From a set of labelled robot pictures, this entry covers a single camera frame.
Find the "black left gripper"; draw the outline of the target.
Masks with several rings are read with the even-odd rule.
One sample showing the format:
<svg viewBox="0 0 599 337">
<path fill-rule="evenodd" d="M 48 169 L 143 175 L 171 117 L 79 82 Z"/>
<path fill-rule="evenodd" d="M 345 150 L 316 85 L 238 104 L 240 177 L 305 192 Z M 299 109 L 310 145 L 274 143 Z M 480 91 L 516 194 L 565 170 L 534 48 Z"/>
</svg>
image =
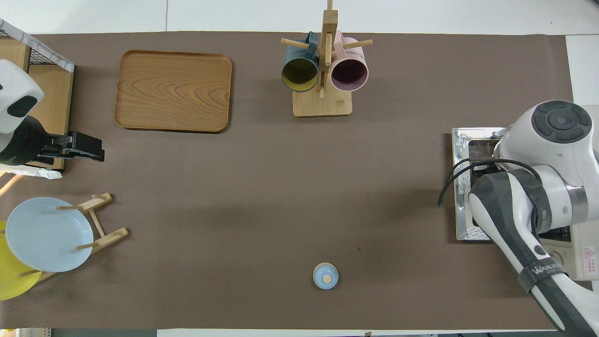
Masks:
<svg viewBox="0 0 599 337">
<path fill-rule="evenodd" d="M 61 136 L 48 133 L 34 117 L 25 117 L 1 148 L 0 162 L 7 166 L 27 165 L 38 162 L 52 165 L 55 158 L 71 159 L 79 156 L 104 162 L 102 140 L 81 132 L 68 132 L 68 154 L 64 147 L 54 144 Z"/>
</svg>

